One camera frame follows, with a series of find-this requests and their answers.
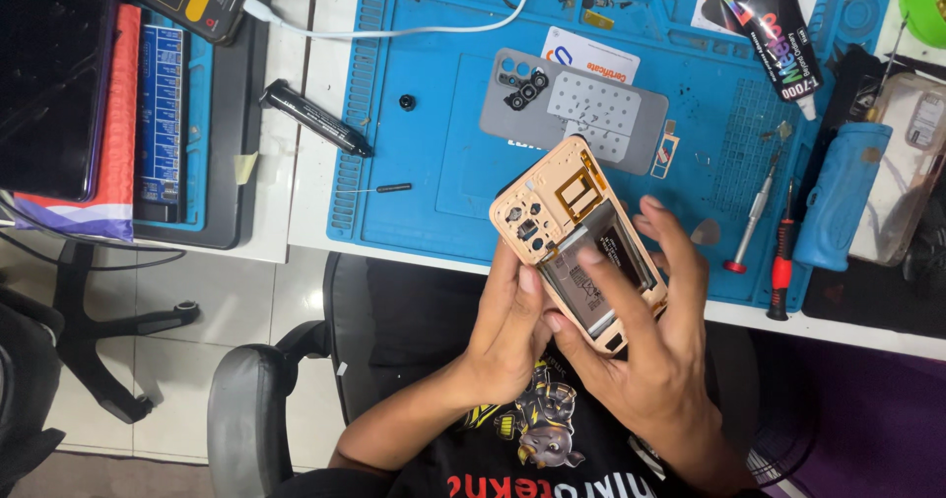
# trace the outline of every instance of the green container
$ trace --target green container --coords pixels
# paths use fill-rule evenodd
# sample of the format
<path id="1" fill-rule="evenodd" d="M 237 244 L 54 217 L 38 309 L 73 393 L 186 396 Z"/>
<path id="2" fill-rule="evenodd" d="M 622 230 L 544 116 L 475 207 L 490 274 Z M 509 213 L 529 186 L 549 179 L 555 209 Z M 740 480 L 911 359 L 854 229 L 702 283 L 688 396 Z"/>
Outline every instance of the green container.
<path id="1" fill-rule="evenodd" d="M 946 0 L 900 0 L 900 14 L 910 12 L 906 27 L 923 44 L 946 48 Z"/>

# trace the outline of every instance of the red screwdriver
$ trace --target red screwdriver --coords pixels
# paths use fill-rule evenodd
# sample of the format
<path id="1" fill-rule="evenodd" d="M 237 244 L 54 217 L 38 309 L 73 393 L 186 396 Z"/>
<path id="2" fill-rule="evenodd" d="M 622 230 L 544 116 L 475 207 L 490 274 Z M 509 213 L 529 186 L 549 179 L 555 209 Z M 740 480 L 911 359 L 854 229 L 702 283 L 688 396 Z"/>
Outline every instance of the red screwdriver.
<path id="1" fill-rule="evenodd" d="M 765 315 L 775 321 L 787 321 L 785 312 L 785 296 L 788 286 L 792 283 L 792 248 L 795 220 L 792 219 L 792 189 L 795 179 L 788 181 L 788 201 L 785 203 L 785 213 L 778 224 L 778 250 L 775 261 L 772 263 L 772 302 Z"/>

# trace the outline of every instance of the chair wheel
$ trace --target chair wheel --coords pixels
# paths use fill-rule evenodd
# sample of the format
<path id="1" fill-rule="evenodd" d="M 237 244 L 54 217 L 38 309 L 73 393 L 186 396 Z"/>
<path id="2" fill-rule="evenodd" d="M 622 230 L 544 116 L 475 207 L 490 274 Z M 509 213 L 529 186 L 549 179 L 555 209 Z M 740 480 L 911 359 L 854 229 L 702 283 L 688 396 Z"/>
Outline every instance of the chair wheel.
<path id="1" fill-rule="evenodd" d="M 151 401 L 151 398 L 148 398 L 148 395 L 138 395 L 135 397 L 135 401 L 141 404 L 141 408 L 145 411 L 145 415 L 150 415 L 151 410 L 154 409 L 154 402 Z"/>

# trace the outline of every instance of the sim tray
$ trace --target sim tray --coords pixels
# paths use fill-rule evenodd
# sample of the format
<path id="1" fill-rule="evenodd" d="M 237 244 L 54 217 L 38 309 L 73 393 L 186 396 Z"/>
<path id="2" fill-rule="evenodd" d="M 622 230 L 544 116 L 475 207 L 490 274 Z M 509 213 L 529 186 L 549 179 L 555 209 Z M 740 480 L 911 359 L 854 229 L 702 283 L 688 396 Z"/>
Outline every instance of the sim tray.
<path id="1" fill-rule="evenodd" d="M 667 119 L 667 124 L 664 125 L 663 129 L 663 138 L 656 148 L 654 165 L 651 166 L 651 176 L 660 180 L 667 178 L 670 165 L 674 162 L 676 145 L 680 143 L 680 138 L 674 136 L 674 130 L 676 130 L 676 121 Z"/>

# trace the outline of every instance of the hand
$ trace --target hand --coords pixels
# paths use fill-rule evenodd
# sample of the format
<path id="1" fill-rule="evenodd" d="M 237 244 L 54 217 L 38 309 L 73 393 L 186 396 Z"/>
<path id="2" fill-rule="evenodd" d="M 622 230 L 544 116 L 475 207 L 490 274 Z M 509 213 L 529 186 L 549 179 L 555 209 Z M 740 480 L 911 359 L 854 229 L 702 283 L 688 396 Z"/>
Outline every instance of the hand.
<path id="1" fill-rule="evenodd" d="M 536 269 L 500 239 L 469 346 L 454 363 L 468 407 L 511 402 L 528 386 L 551 338 L 538 322 L 545 298 Z"/>
<path id="2" fill-rule="evenodd" d="M 656 240 L 663 253 L 652 255 L 670 278 L 668 305 L 656 322 L 650 308 L 621 270 L 596 249 L 586 247 L 578 262 L 608 299 L 624 325 L 627 361 L 603 358 L 585 343 L 574 323 L 546 314 L 555 342 L 594 395 L 629 430 L 646 440 L 694 487 L 717 491 L 726 459 L 732 481 L 750 487 L 748 472 L 728 452 L 722 418 L 707 396 L 704 379 L 709 265 L 696 252 L 674 214 L 654 197 L 641 200 L 635 228 Z"/>

